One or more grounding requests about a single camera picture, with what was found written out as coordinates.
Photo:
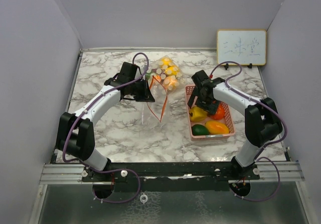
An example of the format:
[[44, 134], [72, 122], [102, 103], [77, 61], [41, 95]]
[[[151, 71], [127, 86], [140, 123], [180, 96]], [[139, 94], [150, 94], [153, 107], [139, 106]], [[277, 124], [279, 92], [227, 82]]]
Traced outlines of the yellow bell pepper toy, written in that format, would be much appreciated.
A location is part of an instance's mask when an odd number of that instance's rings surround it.
[[197, 106], [194, 106], [189, 110], [189, 116], [190, 116], [190, 121], [193, 123], [196, 123], [196, 122], [201, 122], [205, 120], [206, 117], [208, 116], [208, 113], [205, 110]]

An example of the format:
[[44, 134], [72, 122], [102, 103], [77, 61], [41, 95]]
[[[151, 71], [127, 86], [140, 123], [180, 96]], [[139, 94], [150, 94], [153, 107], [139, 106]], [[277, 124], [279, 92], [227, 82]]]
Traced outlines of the orange tomato toy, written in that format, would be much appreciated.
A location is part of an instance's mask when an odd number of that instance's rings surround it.
[[212, 118], [215, 121], [219, 121], [219, 120], [223, 119], [224, 116], [225, 116], [224, 107], [223, 107], [222, 103], [219, 103], [216, 113], [214, 115], [210, 115], [210, 118]]

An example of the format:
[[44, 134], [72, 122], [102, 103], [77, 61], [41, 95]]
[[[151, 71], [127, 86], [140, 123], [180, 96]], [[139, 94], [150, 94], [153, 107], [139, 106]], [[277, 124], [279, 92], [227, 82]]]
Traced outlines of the clear bag with orange zipper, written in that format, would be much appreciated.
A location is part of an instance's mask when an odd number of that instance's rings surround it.
[[142, 107], [141, 123], [144, 129], [160, 132], [170, 122], [168, 93], [155, 76], [151, 78], [149, 89], [154, 102], [146, 102]]

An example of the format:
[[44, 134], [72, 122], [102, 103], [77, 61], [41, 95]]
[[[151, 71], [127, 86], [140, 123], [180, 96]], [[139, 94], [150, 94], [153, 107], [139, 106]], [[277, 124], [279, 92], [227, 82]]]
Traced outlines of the orange yellow mango toy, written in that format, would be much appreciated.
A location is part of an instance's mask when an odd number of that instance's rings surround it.
[[205, 123], [205, 127], [208, 129], [211, 135], [223, 135], [223, 134], [229, 134], [229, 128], [218, 121], [207, 121]]

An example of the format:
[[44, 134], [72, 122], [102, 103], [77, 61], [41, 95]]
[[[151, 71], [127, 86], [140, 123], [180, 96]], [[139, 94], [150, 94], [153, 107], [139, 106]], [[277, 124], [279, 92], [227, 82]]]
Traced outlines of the clear polka dot zip bag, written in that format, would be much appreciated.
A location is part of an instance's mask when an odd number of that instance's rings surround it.
[[166, 91], [174, 91], [186, 84], [186, 78], [178, 65], [168, 55], [154, 61], [145, 75], [149, 84], [155, 78]]

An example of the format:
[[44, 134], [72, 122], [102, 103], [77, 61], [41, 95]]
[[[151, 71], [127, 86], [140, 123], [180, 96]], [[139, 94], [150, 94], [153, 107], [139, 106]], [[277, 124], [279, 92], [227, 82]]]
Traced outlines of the green lime toy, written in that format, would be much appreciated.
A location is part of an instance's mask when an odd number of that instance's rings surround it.
[[201, 124], [195, 124], [191, 128], [193, 136], [206, 136], [209, 135], [210, 132], [208, 129]]

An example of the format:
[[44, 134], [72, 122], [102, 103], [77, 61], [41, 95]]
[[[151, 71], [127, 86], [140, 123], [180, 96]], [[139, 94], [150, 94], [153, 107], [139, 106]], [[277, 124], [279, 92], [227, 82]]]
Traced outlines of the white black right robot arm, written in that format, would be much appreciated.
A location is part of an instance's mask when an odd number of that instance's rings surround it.
[[246, 142], [236, 156], [232, 158], [230, 173], [235, 179], [242, 179], [254, 164], [255, 158], [263, 146], [274, 140], [283, 131], [275, 102], [271, 98], [259, 99], [230, 87], [227, 80], [220, 77], [210, 79], [201, 70], [192, 76], [195, 85], [187, 102], [195, 104], [208, 114], [217, 112], [219, 103], [225, 103], [237, 110], [245, 118]]

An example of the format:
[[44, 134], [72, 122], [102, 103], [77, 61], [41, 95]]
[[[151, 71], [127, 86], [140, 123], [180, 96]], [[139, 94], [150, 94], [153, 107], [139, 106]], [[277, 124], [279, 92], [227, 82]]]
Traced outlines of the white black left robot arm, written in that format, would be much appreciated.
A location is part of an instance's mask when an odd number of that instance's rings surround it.
[[140, 67], [123, 62], [121, 70], [105, 81], [102, 89], [85, 106], [74, 113], [61, 115], [56, 149], [71, 155], [94, 168], [93, 175], [100, 181], [110, 177], [110, 160], [95, 148], [94, 127], [106, 112], [127, 95], [136, 102], [155, 102], [148, 81]]

